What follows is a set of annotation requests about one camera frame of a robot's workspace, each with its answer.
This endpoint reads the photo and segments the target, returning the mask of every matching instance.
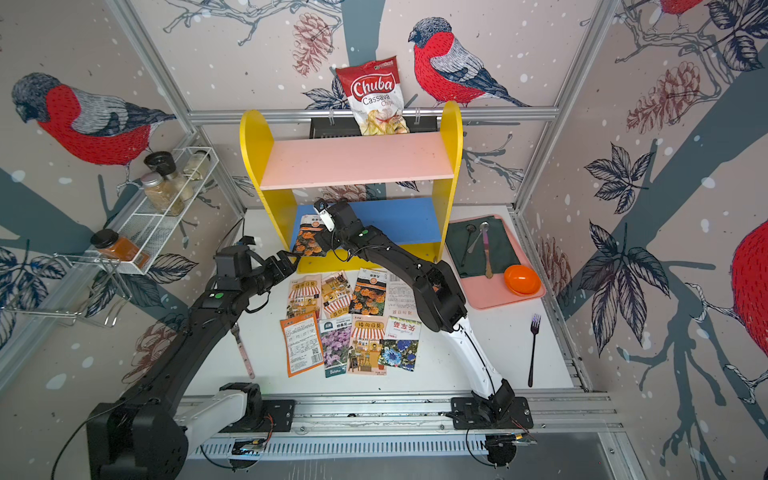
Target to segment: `pink tray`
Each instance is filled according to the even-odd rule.
[[[480,217],[463,218],[461,220],[453,220],[449,223],[477,220],[478,218],[484,218],[487,216],[488,215],[481,215]],[[509,227],[507,226],[507,223],[504,221],[504,219],[499,215],[493,215],[493,217],[498,218],[504,224],[504,229],[507,230],[507,238],[509,238],[509,243],[515,250],[520,263],[527,267],[533,268],[531,261],[528,260],[528,257],[525,256],[525,253],[523,253],[523,249],[520,247],[520,243],[515,238],[515,235],[512,233],[512,231],[509,230]],[[484,275],[481,275],[471,276],[468,278],[460,278],[458,280],[462,284],[462,289],[464,290],[464,294],[467,297],[467,301],[469,301],[469,304],[472,305],[472,308],[476,308],[477,310],[485,310],[497,306],[509,305],[510,303],[522,302],[523,300],[542,298],[544,294],[547,293],[547,289],[544,288],[544,284],[542,284],[541,288],[538,289],[538,292],[534,293],[533,295],[522,296],[518,295],[517,293],[513,293],[509,291],[507,285],[504,283],[503,273],[494,273],[492,278],[486,278]]]

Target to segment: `metal spoon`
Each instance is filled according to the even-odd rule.
[[[477,230],[478,228],[475,227],[475,225],[472,225],[471,223],[467,225],[467,245],[464,247],[464,256],[462,257],[462,266],[464,266],[464,262],[467,260],[467,249],[469,248],[469,239],[472,238],[472,234]]]

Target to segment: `fork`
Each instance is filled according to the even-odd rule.
[[[538,313],[533,314],[531,319],[531,333],[533,333],[533,347],[531,348],[531,369],[528,371],[528,387],[533,387],[533,354],[536,351],[536,335],[538,335],[538,327],[541,325],[541,315]]]

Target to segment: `spice jar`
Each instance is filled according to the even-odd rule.
[[[150,202],[160,213],[176,217],[184,209],[184,204],[177,198],[176,189],[157,172],[141,176],[141,186]]]
[[[108,228],[94,233],[94,236],[91,237],[91,244],[108,258],[123,262],[131,262],[135,259],[136,266],[140,269],[144,268],[145,263],[149,260],[149,255],[140,252],[135,243]]]
[[[192,188],[192,185],[187,182],[186,178],[179,175],[179,172],[176,170],[176,162],[174,162],[174,157],[170,152],[158,151],[149,154],[144,159],[144,163],[146,163],[152,171],[158,172],[168,180],[170,184],[174,186],[176,192],[180,192],[179,197],[181,198],[181,201],[186,202],[194,197],[194,189]]]
[[[208,176],[210,170],[210,159],[205,150],[196,151],[187,165],[184,167],[184,175],[189,175],[190,180],[203,180]]]

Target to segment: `chips bag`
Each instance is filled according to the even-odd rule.
[[[363,135],[408,133],[395,57],[337,68],[336,75]]]

